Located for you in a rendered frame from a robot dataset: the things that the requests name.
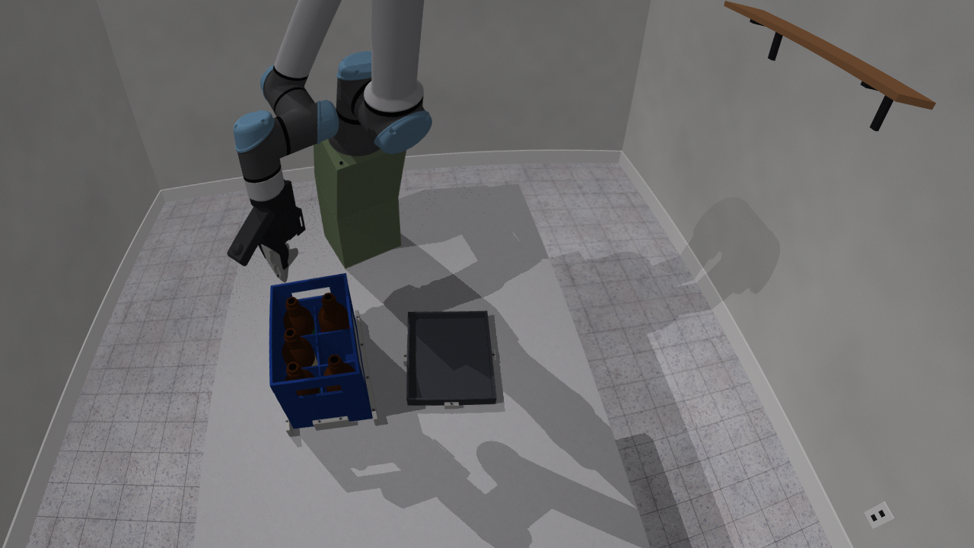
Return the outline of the brown bottle with blue label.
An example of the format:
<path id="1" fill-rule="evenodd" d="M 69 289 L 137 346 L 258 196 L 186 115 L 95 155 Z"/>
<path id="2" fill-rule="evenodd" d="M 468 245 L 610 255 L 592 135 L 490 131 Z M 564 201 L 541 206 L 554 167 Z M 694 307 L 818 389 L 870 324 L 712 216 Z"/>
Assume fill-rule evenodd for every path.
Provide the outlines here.
<path id="1" fill-rule="evenodd" d="M 328 367 L 326 372 L 324 372 L 324 377 L 326 375 L 341 374 L 342 372 L 354 372 L 354 368 L 348 363 L 343 363 L 343 360 L 338 355 L 332 355 L 328 358 Z M 335 385 L 331 387 L 326 387 L 327 392 L 332 392 L 336 390 L 341 390 L 340 385 Z"/>

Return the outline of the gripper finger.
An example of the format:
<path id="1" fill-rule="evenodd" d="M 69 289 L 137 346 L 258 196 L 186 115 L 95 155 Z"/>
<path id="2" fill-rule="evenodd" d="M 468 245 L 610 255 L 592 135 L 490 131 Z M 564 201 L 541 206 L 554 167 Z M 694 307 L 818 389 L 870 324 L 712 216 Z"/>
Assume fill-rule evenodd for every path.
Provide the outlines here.
<path id="1" fill-rule="evenodd" d="M 267 263 L 270 264 L 270 266 L 272 268 L 272 271 L 275 272 L 275 274 L 279 278 L 279 272 L 277 270 L 277 263 L 275 262 L 275 259 L 272 256 L 272 254 L 274 253 L 274 252 L 272 252 L 272 249 L 270 249 L 270 247 L 264 246 L 263 244 L 261 244 L 261 242 L 259 242 L 259 249 L 263 253 L 263 256 L 267 260 Z"/>
<path id="2" fill-rule="evenodd" d="M 284 243 L 276 238 L 278 249 L 272 254 L 277 263 L 277 270 L 279 272 L 279 278 L 282 279 L 283 283 L 288 281 L 288 267 L 296 259 L 298 250 L 296 247 L 289 249 L 288 243 Z"/>

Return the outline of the blue crate with dividers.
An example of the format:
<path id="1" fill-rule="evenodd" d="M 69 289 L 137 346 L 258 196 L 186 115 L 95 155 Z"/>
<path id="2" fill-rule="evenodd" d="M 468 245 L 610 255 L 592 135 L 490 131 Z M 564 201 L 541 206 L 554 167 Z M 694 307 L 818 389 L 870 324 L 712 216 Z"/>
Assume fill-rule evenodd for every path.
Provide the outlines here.
<path id="1" fill-rule="evenodd" d="M 288 372 L 286 372 L 288 366 L 282 357 L 282 347 L 285 343 L 285 339 L 283 339 L 283 334 L 285 334 L 283 315 L 288 311 L 285 303 L 295 292 L 319 290 L 319 288 L 327 287 L 329 287 L 331 294 L 336 296 L 336 301 L 343 304 L 348 311 L 350 329 L 321 333 L 319 311 L 323 306 L 321 303 L 323 295 L 297 299 L 300 305 L 312 314 L 314 334 L 305 334 L 302 337 L 312 344 L 314 356 L 316 356 L 319 365 L 303 368 L 303 370 L 312 372 L 314 378 L 285 381 L 288 376 Z M 355 338 L 354 334 L 356 334 Z M 358 340 L 358 344 L 356 340 Z M 354 308 L 352 307 L 350 290 L 347 288 L 328 283 L 307 283 L 295 285 L 284 290 L 281 294 L 272 296 L 270 299 L 270 387 L 293 428 L 313 427 L 313 420 L 336 419 L 336 417 L 343 416 L 348 416 L 350 421 L 373 419 L 371 409 L 369 409 L 368 392 L 366 392 L 368 385 L 363 375 L 361 351 L 359 351 L 358 346 L 359 339 Z M 355 371 L 324 377 L 324 372 L 328 367 L 328 358 L 331 355 L 340 356 L 344 363 L 352 365 Z M 327 392 L 326 387 L 335 385 L 340 385 L 342 389 Z M 320 388 L 321 393 L 297 396 L 295 391 L 313 388 Z"/>

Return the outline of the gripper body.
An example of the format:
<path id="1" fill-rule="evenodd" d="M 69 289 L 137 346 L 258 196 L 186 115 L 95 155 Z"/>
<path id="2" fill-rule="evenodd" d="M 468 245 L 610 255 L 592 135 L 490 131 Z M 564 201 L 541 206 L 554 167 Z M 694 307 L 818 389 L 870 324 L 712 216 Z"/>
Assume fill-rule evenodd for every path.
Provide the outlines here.
<path id="1" fill-rule="evenodd" d="M 272 200 L 257 202 L 255 200 L 251 200 L 250 198 L 250 202 L 253 207 L 259 209 L 268 208 L 271 209 L 275 214 L 274 218 L 272 219 L 272 223 L 270 223 L 270 226 L 260 241 L 264 246 L 270 247 L 272 252 L 275 252 L 275 250 L 278 249 L 276 240 L 277 237 L 283 243 L 286 243 L 288 240 L 294 238 L 295 235 L 299 236 L 303 231 L 306 230 L 302 209 L 296 207 L 295 205 L 291 181 L 283 181 L 285 181 L 283 190 L 280 194 L 278 194 L 278 196 L 272 198 Z M 276 202 L 277 204 L 275 204 Z M 301 222 L 303 225 L 302 227 Z"/>

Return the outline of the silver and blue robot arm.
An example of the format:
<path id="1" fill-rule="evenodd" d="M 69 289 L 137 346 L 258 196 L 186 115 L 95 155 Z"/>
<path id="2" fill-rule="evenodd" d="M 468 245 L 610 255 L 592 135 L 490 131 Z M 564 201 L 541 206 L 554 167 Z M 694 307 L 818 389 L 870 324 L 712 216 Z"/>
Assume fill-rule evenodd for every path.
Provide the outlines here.
<path id="1" fill-rule="evenodd" d="M 234 148 L 251 200 L 281 193 L 281 158 L 288 154 L 327 139 L 345 155 L 379 149 L 397 154 L 431 128 L 417 79 L 424 0 L 372 0 L 371 51 L 339 63 L 336 108 L 329 100 L 314 103 L 305 83 L 341 1 L 298 0 L 277 60 L 260 80 L 277 117 L 259 110 L 234 123 Z M 246 266 L 274 216 L 271 209 L 253 207 L 228 256 Z"/>

